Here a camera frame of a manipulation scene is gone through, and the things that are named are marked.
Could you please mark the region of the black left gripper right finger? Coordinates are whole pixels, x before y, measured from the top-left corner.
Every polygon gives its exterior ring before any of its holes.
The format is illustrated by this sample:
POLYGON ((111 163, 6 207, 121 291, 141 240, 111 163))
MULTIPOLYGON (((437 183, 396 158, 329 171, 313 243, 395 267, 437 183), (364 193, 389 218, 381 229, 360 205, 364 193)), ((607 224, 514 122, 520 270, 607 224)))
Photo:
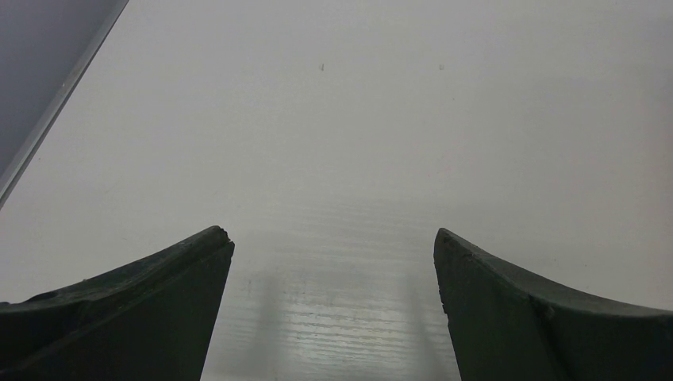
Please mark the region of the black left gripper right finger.
POLYGON ((434 266, 464 380, 669 380, 672 313, 588 294, 448 229, 434 266))

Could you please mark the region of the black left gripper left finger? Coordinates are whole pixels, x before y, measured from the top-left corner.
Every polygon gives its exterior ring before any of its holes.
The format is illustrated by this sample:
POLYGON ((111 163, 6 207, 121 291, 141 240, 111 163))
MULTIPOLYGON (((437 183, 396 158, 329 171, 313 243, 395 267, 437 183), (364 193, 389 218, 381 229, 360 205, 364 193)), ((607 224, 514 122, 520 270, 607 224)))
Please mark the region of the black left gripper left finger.
POLYGON ((3 302, 2 379, 200 379, 234 248, 214 225, 101 275, 3 302))

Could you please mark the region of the aluminium table edge rail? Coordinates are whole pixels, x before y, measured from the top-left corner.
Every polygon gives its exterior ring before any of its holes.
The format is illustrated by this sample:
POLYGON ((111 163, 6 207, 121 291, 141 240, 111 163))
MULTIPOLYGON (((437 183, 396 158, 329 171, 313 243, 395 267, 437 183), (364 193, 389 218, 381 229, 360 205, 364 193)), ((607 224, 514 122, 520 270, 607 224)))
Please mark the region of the aluminium table edge rail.
POLYGON ((125 1, 1 3, 1 201, 86 73, 125 1))

